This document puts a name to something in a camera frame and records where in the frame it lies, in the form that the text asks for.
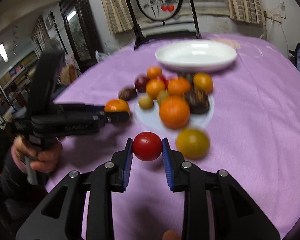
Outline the person's left hand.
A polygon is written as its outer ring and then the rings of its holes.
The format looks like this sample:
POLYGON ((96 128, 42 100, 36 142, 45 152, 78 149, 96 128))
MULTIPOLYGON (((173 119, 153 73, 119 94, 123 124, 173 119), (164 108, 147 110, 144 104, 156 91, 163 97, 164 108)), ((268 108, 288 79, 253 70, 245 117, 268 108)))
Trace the person's left hand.
POLYGON ((48 174, 56 169, 62 149, 62 143, 57 139, 57 142, 50 149, 37 152, 26 139, 17 136, 11 147, 11 155, 14 163, 22 172, 26 173, 26 164, 22 162, 22 159, 28 155, 35 159, 30 163, 33 170, 48 174))

